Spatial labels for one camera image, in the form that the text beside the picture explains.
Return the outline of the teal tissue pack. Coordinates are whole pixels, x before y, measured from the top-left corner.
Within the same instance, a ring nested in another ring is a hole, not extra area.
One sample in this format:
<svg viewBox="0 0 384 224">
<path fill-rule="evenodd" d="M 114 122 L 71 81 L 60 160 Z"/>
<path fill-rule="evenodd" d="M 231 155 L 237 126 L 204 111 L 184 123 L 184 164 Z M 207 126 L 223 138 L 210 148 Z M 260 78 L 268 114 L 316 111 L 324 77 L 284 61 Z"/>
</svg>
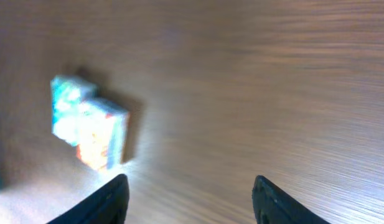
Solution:
<svg viewBox="0 0 384 224">
<path fill-rule="evenodd" d="M 78 143 L 79 104 L 96 95 L 97 86 L 78 76 L 56 75 L 50 81 L 52 134 L 71 146 Z"/>
</svg>

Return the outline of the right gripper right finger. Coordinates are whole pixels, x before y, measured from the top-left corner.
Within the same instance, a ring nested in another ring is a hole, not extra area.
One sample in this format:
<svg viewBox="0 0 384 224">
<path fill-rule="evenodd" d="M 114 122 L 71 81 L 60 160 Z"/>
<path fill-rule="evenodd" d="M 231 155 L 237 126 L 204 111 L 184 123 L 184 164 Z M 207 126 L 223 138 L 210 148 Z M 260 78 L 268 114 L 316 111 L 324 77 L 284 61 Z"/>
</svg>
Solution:
<svg viewBox="0 0 384 224">
<path fill-rule="evenodd" d="M 257 224 L 329 224 L 263 175 L 252 190 Z"/>
</svg>

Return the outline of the orange tissue pack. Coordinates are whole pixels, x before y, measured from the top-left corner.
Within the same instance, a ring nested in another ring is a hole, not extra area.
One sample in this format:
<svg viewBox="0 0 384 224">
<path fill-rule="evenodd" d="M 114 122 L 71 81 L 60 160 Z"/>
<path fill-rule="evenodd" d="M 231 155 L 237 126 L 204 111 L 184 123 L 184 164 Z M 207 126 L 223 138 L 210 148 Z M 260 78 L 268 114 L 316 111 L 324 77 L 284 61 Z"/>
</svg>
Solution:
<svg viewBox="0 0 384 224">
<path fill-rule="evenodd" d="M 104 98 L 87 99 L 78 109 L 77 157 L 98 172 L 120 165 L 129 111 Z"/>
</svg>

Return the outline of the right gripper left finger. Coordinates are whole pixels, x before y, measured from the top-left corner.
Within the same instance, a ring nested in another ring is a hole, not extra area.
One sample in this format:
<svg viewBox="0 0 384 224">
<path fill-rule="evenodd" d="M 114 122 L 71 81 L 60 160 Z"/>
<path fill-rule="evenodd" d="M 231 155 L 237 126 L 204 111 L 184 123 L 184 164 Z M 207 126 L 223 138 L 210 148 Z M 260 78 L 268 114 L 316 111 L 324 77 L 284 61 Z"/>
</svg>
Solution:
<svg viewBox="0 0 384 224">
<path fill-rule="evenodd" d="M 128 178 L 119 174 L 48 224 L 123 224 L 128 203 Z"/>
</svg>

